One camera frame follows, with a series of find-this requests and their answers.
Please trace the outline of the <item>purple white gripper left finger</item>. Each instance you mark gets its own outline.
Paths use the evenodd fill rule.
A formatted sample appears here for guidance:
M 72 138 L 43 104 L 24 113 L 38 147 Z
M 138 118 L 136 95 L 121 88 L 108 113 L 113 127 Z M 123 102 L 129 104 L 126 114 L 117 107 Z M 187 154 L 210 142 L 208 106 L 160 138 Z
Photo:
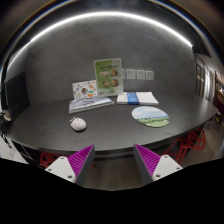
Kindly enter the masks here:
M 88 168 L 95 156 L 95 148 L 90 145 L 69 157 L 60 156 L 46 171 L 75 184 L 83 184 Z

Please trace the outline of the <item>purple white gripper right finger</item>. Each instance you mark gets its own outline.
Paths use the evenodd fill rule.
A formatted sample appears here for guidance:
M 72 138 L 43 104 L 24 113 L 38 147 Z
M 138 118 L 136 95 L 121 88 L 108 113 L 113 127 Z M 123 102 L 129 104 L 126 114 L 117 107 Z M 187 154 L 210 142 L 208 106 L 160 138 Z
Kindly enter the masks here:
M 133 155 L 144 182 L 160 180 L 182 169 L 169 155 L 160 156 L 141 145 L 134 145 Z

